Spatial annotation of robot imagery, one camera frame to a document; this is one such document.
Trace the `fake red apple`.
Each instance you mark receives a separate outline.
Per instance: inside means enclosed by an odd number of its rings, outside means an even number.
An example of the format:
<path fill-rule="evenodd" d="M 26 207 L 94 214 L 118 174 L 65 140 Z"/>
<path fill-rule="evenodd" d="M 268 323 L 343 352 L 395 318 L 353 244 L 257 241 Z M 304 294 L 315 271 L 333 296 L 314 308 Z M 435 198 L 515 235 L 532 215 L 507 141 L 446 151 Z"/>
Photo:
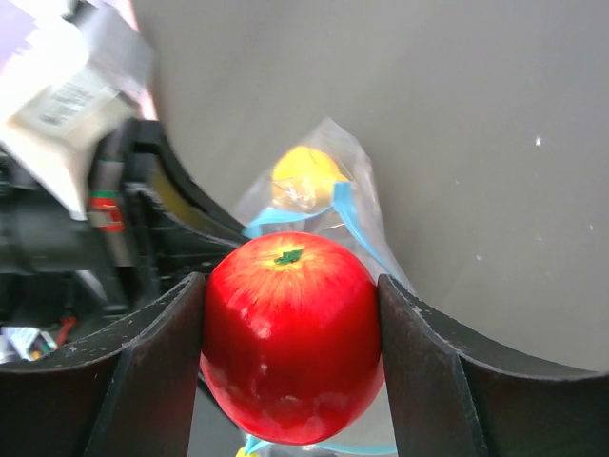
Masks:
<path fill-rule="evenodd" d="M 324 441 L 357 420 L 383 384 L 376 282 L 319 235 L 263 235 L 209 275 L 201 369 L 243 431 L 283 445 Z"/>

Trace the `clear zip bag blue seal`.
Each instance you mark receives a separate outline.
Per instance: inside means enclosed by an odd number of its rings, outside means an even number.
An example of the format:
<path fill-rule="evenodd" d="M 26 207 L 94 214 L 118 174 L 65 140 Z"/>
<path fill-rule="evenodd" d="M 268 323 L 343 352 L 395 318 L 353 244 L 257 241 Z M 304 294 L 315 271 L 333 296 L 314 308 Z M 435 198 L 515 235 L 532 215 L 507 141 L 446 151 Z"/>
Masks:
<path fill-rule="evenodd" d="M 411 286 L 385 240 L 370 159 L 358 140 L 329 118 L 254 181 L 234 214 L 248 238 L 287 230 L 322 235 L 354 253 L 373 277 L 389 274 Z M 323 442 L 294 447 L 244 438 L 253 456 L 397 453 L 386 389 L 357 421 Z"/>

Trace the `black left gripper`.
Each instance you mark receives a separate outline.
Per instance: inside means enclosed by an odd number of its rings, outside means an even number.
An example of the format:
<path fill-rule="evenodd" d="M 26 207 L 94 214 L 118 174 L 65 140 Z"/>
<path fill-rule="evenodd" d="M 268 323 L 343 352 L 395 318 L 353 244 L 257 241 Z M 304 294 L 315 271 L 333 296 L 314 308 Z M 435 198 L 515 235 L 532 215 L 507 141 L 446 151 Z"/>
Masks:
<path fill-rule="evenodd" d="M 14 159 L 1 158 L 1 322 L 99 328 L 210 274 L 243 226 L 194 183 L 162 123 L 129 119 L 86 174 L 83 219 Z"/>

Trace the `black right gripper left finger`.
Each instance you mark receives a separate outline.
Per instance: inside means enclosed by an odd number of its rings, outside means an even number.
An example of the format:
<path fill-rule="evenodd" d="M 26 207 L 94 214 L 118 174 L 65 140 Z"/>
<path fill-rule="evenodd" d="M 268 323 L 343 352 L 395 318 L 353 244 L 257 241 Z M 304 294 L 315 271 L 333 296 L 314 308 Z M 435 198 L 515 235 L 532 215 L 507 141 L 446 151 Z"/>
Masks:
<path fill-rule="evenodd" d="M 184 456 L 205 279 L 30 363 L 1 367 L 4 456 Z"/>

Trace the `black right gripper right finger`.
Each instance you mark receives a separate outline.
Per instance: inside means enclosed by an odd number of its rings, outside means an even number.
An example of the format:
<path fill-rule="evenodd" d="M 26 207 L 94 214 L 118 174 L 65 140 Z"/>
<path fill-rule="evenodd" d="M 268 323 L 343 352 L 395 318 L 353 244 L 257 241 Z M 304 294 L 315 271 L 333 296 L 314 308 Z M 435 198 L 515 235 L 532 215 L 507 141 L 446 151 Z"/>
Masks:
<path fill-rule="evenodd" d="M 607 373 L 502 345 L 389 275 L 378 292 L 399 455 L 607 455 Z"/>

